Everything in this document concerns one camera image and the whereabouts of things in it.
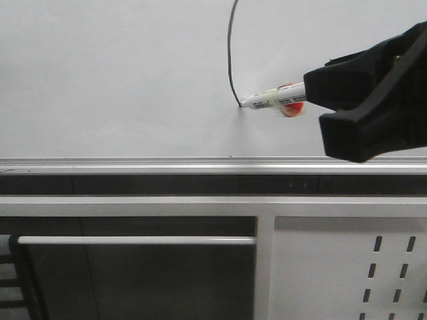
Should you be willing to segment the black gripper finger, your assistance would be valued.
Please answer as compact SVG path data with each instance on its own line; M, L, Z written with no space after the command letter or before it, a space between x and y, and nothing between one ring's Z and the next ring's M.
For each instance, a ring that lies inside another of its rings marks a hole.
M425 21L417 23L367 50L332 59L307 72L306 99L334 111L356 108L392 70L394 58L404 55L425 30Z
M320 117L325 154L363 163L426 146L426 37L419 37L368 98Z

